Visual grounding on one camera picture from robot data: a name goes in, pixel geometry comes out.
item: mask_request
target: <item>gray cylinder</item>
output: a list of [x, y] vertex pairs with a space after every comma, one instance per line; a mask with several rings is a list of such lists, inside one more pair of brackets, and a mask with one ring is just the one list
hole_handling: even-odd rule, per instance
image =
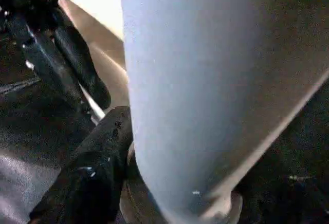
[[327, 78], [326, 1], [122, 0], [137, 163], [169, 221], [222, 220]]

